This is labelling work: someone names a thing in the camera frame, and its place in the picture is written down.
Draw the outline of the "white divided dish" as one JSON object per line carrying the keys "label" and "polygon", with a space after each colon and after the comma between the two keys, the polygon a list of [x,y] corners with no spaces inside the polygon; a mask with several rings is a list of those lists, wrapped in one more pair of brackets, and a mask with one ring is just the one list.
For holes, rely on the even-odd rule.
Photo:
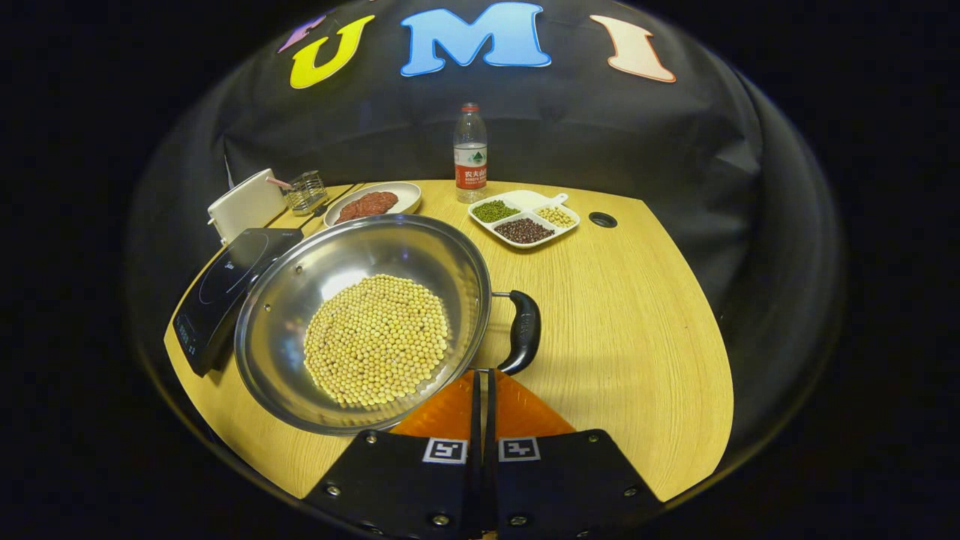
{"label": "white divided dish", "polygon": [[[491,200],[503,200],[506,202],[508,206],[513,206],[513,208],[519,209],[519,212],[514,216],[507,217],[505,219],[499,220],[491,224],[482,223],[480,220],[478,220],[476,217],[474,217],[471,214],[471,209],[473,208],[473,206],[476,206],[478,204],[483,204],[484,202],[491,201]],[[580,216],[575,211],[572,211],[572,209],[567,208],[566,201],[567,201],[567,194],[565,193],[561,193],[554,197],[546,197],[545,195],[541,195],[538,192],[531,191],[528,189],[515,189],[513,191],[494,195],[486,199],[481,199],[481,201],[479,202],[474,202],[474,204],[470,205],[469,208],[467,208],[467,215],[469,215],[469,217],[473,219],[474,222],[479,224],[482,228],[484,228],[488,232],[493,233],[493,235],[497,239],[507,244],[508,246],[511,246],[517,249],[531,249],[531,248],[541,246],[542,244],[552,242],[552,240],[558,239],[559,237],[565,235],[566,233],[572,232],[573,229],[577,228],[580,225],[580,222],[581,222]],[[548,222],[548,220],[545,220],[541,218],[541,216],[537,215],[538,209],[544,208],[545,206],[562,206],[563,211],[567,211],[572,218],[575,218],[577,220],[576,225],[568,229],[556,228],[554,225]],[[530,218],[532,221],[535,221],[538,224],[541,224],[545,228],[548,228],[550,230],[555,230],[555,235],[548,237],[546,239],[543,239],[541,241],[538,241],[537,243],[518,244],[518,243],[511,242],[506,238],[504,238],[503,236],[498,235],[497,232],[494,232],[494,227],[504,222],[507,222],[510,220],[517,220],[521,218]]]}

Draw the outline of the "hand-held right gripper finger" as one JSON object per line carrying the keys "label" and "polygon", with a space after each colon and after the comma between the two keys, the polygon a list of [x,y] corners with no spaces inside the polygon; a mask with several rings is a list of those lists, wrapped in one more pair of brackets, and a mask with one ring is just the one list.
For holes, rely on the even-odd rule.
{"label": "hand-held right gripper finger", "polygon": [[497,540],[626,540],[663,507],[606,430],[548,426],[525,387],[487,373],[484,529]]}
{"label": "hand-held right gripper finger", "polygon": [[481,377],[467,371],[423,403],[439,423],[417,434],[363,430],[304,502],[373,540],[469,540],[478,488]]}

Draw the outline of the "stainless steel pot black handle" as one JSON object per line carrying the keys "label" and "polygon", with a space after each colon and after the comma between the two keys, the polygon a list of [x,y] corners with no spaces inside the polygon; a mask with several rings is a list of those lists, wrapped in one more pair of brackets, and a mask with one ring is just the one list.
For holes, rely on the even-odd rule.
{"label": "stainless steel pot black handle", "polygon": [[[411,396],[342,407],[310,379],[303,338],[323,303],[380,274],[412,279],[441,298],[450,346]],[[237,369],[264,410],[299,430],[346,437],[390,428],[467,371],[489,326],[494,297],[482,253],[459,229],[418,215],[362,218],[309,237],[255,281],[237,322]]]}

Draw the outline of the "round white plate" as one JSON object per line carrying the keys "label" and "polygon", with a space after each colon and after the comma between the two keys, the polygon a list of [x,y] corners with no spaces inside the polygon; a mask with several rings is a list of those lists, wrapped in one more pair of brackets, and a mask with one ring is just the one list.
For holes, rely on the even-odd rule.
{"label": "round white plate", "polygon": [[390,215],[390,213],[416,213],[419,205],[421,205],[422,192],[417,184],[407,181],[380,182],[380,184],[372,184],[369,187],[357,188],[346,197],[339,199],[335,204],[330,205],[330,208],[323,215],[323,224],[327,228],[332,228],[340,220],[341,213],[346,206],[369,194],[393,194],[397,198],[397,202],[381,212],[381,215],[383,213],[387,213],[387,215]]}

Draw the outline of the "black backdrop cloth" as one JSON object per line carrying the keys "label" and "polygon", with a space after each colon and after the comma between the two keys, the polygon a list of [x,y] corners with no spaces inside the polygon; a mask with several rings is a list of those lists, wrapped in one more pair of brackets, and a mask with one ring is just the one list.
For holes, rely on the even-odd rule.
{"label": "black backdrop cloth", "polygon": [[718,317],[729,353],[730,452],[778,433],[830,356],[845,304],[845,239],[821,165],[788,117],[720,55],[611,0],[542,7],[548,66],[481,57],[401,74],[402,20],[446,9],[471,21],[497,0],[354,0],[278,30],[234,31],[256,49],[183,112],[148,162],[124,257],[142,359],[188,279],[219,247],[207,206],[271,167],[332,184],[452,174],[454,107],[477,101],[495,181],[645,202]]}

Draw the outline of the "small heap of green beans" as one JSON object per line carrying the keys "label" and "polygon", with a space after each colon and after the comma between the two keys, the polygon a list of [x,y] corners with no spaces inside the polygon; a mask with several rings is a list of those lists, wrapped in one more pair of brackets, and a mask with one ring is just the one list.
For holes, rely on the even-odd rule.
{"label": "small heap of green beans", "polygon": [[519,209],[507,205],[503,199],[491,199],[471,208],[471,215],[484,224],[491,224],[505,218],[517,215]]}

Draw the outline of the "clear plastic water bottle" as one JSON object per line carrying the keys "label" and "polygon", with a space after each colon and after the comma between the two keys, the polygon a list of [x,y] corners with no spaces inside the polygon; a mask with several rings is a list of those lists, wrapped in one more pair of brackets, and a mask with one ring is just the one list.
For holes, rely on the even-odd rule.
{"label": "clear plastic water bottle", "polygon": [[460,106],[454,129],[454,182],[459,202],[473,204],[486,198],[488,134],[477,103]]}

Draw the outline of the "small heap of dark beans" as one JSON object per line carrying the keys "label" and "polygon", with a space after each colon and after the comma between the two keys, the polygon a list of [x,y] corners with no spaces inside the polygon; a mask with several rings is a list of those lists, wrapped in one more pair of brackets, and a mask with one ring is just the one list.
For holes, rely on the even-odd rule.
{"label": "small heap of dark beans", "polygon": [[555,235],[555,230],[545,228],[528,217],[504,222],[493,230],[509,242],[518,244],[537,243]]}

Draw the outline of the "black induction cooktop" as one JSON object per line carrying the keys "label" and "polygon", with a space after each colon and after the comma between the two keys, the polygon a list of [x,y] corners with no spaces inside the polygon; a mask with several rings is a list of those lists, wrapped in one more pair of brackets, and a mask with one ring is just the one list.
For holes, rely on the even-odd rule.
{"label": "black induction cooktop", "polygon": [[223,369],[254,281],[302,239],[300,229],[245,229],[189,287],[172,315],[172,329],[196,376]]}

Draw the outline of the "heap of yellow soybeans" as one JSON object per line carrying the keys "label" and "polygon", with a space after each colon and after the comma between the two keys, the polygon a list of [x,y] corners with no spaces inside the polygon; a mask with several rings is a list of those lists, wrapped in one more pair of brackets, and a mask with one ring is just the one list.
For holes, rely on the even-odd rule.
{"label": "heap of yellow soybeans", "polygon": [[413,395],[446,359],[445,305],[412,279],[374,274],[342,289],[310,319],[303,365],[341,407],[371,407]]}

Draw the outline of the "white toaster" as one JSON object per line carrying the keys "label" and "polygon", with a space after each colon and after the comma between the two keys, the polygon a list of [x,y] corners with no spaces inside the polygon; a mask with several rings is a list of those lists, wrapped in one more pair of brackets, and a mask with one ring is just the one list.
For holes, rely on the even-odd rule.
{"label": "white toaster", "polygon": [[251,175],[207,208],[207,223],[216,230],[220,245],[229,245],[244,230],[265,228],[285,211],[281,189],[267,182],[273,175],[271,168]]}

